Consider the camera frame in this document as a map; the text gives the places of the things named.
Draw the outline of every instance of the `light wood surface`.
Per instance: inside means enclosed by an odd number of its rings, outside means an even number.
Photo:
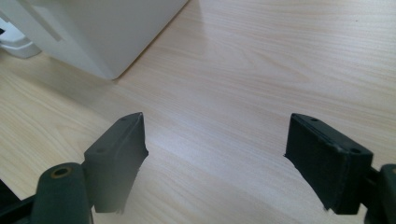
[[[19,197],[142,111],[149,156],[95,223],[362,223],[283,157],[290,114],[396,162],[396,2],[191,0],[119,79],[0,51],[0,178]]]

